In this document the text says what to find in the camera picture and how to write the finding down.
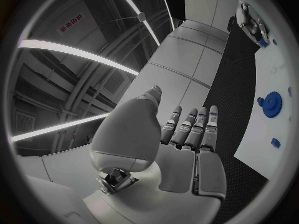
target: blue gear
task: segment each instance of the blue gear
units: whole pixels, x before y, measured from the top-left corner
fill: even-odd
[[[263,112],[268,118],[276,117],[283,107],[283,99],[278,92],[268,94],[263,102]]]

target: black fabric surface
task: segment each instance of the black fabric surface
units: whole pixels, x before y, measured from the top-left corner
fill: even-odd
[[[234,19],[231,32],[204,106],[218,107],[216,153],[227,179],[226,201],[213,224],[222,224],[241,211],[267,179],[234,157],[247,128],[256,85],[254,44]]]

